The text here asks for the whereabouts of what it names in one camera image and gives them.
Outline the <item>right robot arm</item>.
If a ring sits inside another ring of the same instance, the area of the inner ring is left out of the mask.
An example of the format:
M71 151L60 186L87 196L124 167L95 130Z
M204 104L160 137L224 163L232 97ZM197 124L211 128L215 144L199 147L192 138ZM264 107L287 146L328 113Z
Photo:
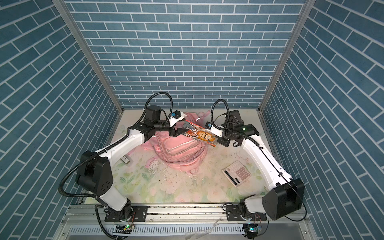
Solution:
M252 195L240 200L242 217L267 215L272 220L287 217L304 207L305 185L300 179L293 179L266 148L260 133L252 125L245 125L238 110L224 113L225 122L221 125L219 143L241 147L260 170L266 182L267 193L258 197Z

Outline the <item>pink student backpack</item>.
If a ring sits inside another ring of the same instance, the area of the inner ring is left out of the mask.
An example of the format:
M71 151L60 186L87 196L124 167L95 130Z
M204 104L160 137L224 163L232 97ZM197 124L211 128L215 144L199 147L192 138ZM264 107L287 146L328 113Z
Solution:
M169 132L157 132L141 147L145 150L153 150L156 154L154 159L161 160L168 167L188 172L195 175L208 152L208 144L180 135L169 136Z

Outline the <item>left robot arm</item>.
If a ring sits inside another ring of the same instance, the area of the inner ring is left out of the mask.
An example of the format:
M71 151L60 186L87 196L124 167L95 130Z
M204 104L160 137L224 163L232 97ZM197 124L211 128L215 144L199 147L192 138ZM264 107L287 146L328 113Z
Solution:
M177 137L184 130L176 130L176 124L185 120L184 113L174 111L166 120L161 120L162 109L149 106L144 110L143 120L127 129L127 133L111 145L96 152L83 153L81 166L77 169L76 183L91 192L107 214L116 221L132 219L131 201L114 187L112 168L128 152L148 141L157 132L169 132Z

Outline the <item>colourful picture book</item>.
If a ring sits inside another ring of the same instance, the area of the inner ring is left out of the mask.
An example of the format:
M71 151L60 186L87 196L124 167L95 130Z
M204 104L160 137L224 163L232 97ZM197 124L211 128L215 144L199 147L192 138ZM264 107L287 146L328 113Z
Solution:
M188 138L202 141L213 147L217 145L217 136L197 124L184 121L183 129L187 129L183 135Z

